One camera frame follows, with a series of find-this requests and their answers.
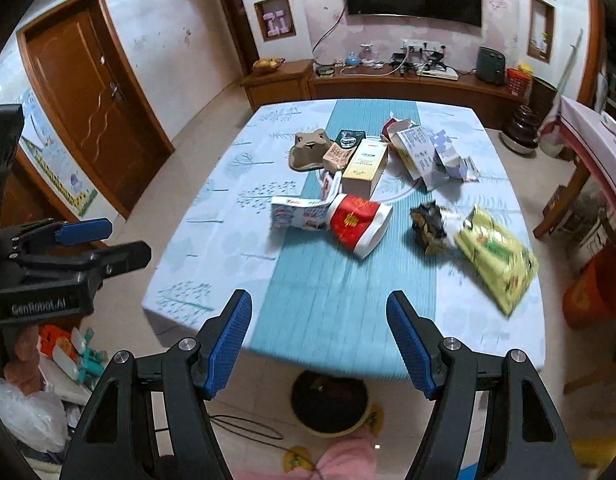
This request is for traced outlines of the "black round trash bin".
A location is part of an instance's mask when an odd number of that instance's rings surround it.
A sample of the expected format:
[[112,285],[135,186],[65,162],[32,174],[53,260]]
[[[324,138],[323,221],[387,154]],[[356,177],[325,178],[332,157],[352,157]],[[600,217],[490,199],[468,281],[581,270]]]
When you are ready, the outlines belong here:
[[304,370],[291,386],[291,410],[316,436],[344,437],[362,426],[371,401],[362,379]]

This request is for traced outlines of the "white teal patterned tablecloth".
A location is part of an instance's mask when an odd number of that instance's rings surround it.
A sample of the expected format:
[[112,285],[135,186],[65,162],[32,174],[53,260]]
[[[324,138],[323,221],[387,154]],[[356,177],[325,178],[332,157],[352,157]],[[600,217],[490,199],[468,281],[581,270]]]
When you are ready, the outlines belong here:
[[[326,203],[321,174],[288,163],[301,132],[357,130],[377,139],[389,118],[444,133],[477,171],[475,182],[427,191],[391,155],[369,208]],[[468,107],[399,100],[318,100],[261,107],[238,133],[175,230],[142,302],[162,344],[191,335],[235,289],[253,299],[246,347],[333,375],[405,376],[385,307],[400,290],[442,334],[472,350],[527,353],[545,362],[541,288],[532,283],[511,314],[498,307],[461,252],[427,256],[410,212],[435,202],[460,216],[474,208],[518,238],[526,222],[498,153]]]

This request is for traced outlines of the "green yellow snack bag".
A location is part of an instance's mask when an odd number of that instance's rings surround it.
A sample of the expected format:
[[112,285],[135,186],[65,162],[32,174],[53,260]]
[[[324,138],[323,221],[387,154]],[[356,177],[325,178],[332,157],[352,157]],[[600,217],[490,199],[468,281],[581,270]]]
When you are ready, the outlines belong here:
[[472,208],[454,242],[509,318],[538,274],[536,256],[479,206]]

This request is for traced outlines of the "children wall poster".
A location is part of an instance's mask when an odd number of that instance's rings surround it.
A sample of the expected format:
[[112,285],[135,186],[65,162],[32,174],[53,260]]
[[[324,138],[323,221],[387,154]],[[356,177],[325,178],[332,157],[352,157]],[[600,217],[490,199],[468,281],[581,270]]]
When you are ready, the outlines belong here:
[[23,107],[20,146],[43,181],[79,220],[105,217],[99,191],[70,155],[30,89],[14,100]]

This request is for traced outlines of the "black speaker box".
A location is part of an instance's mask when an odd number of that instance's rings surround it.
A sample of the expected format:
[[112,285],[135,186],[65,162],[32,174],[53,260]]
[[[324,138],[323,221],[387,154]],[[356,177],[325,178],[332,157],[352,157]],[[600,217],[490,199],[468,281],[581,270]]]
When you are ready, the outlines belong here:
[[486,84],[501,87],[505,84],[505,55],[488,47],[480,47],[477,55],[475,75]]

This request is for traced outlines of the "black gold wrapper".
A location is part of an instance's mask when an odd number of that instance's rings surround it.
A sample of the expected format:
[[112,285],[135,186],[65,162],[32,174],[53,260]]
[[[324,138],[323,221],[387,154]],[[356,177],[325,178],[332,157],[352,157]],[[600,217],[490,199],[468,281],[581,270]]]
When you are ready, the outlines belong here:
[[463,218],[435,200],[410,209],[415,243],[425,255],[457,249],[454,237],[463,226]]

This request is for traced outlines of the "purple white box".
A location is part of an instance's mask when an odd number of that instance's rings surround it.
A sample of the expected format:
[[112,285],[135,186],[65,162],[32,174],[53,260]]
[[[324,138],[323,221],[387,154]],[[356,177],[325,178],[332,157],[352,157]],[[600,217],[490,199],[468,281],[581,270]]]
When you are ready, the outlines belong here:
[[480,172],[472,157],[462,157],[452,143],[445,130],[431,136],[437,156],[445,172],[451,179],[462,182],[477,182]]

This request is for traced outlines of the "white grey printed box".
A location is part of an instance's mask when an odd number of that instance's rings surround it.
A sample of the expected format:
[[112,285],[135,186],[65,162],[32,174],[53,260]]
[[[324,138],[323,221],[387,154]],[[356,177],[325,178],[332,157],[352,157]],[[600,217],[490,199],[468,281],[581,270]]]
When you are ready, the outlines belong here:
[[436,150],[427,131],[411,118],[390,118],[381,133],[397,152],[410,177],[422,180],[428,192],[443,180],[438,171]]

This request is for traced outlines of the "dark teal tan small box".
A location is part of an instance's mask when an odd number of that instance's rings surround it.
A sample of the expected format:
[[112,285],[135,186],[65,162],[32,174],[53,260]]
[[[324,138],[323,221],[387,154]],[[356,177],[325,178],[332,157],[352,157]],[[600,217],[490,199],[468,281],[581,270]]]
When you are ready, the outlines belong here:
[[331,174],[335,174],[337,171],[344,171],[364,138],[364,131],[340,130],[333,144],[323,155],[324,169]]

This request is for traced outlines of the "white red carton box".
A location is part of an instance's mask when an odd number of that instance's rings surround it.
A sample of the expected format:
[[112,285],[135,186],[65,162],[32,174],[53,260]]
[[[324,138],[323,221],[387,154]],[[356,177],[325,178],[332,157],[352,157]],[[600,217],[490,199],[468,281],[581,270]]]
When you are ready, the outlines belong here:
[[339,195],[341,172],[326,177],[321,198],[273,196],[271,224],[273,228],[296,228],[320,231],[326,228],[329,207]]

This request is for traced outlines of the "brown wooden door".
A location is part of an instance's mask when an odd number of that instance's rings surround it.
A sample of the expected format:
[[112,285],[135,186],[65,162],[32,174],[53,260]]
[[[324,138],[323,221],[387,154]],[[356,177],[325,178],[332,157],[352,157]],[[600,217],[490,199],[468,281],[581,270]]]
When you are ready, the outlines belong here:
[[128,218],[173,152],[105,0],[66,0],[16,33],[32,90],[95,188]]

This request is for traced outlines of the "yellow cream box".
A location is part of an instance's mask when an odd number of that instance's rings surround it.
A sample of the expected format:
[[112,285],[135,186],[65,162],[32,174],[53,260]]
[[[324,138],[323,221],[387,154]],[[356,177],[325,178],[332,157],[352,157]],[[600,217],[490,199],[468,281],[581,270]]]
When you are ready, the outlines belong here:
[[363,139],[343,173],[343,192],[369,200],[387,165],[387,159],[387,143]]

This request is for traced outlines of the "red plastic basket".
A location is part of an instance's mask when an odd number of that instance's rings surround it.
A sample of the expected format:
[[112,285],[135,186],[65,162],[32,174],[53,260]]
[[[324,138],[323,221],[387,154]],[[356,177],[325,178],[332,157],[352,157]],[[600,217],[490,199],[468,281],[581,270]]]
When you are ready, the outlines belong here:
[[506,70],[506,88],[512,96],[523,98],[532,81],[532,70],[509,67]]

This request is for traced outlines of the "red white paper cup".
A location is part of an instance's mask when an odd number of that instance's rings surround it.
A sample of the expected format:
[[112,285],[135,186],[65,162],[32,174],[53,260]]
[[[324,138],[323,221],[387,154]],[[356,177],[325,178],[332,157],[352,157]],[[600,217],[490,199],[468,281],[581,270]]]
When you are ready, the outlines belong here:
[[327,226],[341,246],[360,260],[381,242],[393,213],[389,204],[339,194],[327,213]]

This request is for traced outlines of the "pink cloth side table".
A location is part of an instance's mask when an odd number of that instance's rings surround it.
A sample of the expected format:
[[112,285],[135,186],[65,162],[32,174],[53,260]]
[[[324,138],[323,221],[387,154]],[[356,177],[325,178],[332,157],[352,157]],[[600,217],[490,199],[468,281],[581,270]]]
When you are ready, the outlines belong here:
[[603,125],[602,115],[573,99],[561,96],[540,128],[541,136],[558,130],[577,155],[572,177],[554,207],[533,229],[541,238],[562,221],[589,177],[593,177],[616,215],[616,135]]

